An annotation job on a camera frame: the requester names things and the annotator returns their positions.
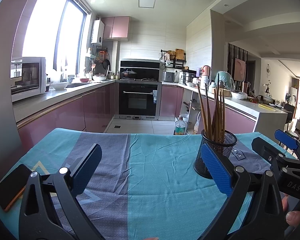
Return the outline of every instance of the upper cabinet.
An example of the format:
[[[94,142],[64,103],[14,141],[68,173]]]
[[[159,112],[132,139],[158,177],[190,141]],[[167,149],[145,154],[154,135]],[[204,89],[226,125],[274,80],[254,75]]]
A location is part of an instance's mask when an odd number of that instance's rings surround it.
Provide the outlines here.
[[[105,24],[103,39],[128,41],[129,16],[102,18]]]

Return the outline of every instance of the finger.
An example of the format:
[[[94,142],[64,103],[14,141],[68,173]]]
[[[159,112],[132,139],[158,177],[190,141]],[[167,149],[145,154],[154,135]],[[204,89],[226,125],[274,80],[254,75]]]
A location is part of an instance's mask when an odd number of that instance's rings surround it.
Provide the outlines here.
[[[300,211],[288,212],[286,220],[290,226],[297,227],[300,224]]]
[[[288,196],[285,196],[281,201],[282,201],[283,211],[286,211],[288,209]]]

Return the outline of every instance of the cutting board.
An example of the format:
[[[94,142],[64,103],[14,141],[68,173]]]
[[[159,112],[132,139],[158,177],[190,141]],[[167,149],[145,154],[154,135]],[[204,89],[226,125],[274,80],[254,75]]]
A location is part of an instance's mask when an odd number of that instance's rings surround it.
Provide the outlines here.
[[[184,53],[183,49],[176,49],[176,59],[184,60],[185,57],[184,57],[183,53]]]

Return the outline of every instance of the blue gripper pad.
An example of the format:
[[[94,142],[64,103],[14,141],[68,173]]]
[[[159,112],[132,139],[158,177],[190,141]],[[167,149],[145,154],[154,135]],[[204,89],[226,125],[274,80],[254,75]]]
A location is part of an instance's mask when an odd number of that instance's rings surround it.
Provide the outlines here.
[[[227,197],[230,197],[233,190],[231,186],[231,175],[218,160],[207,143],[201,146],[201,158],[207,166],[220,192],[226,194]]]
[[[279,141],[282,142],[284,145],[288,146],[291,150],[297,150],[298,145],[295,138],[292,138],[290,135],[286,134],[281,130],[277,130],[274,133],[274,137]]]
[[[76,197],[82,194],[87,187],[94,171],[99,165],[102,158],[102,150],[100,145],[84,160],[78,171],[73,176],[71,194]]]

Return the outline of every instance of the painting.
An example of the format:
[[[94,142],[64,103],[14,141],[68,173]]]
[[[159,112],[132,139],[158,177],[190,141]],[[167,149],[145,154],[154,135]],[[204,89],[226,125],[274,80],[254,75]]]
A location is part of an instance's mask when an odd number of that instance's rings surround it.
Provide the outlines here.
[[[234,63],[234,80],[244,81],[246,74],[246,63],[243,60],[235,59]]]

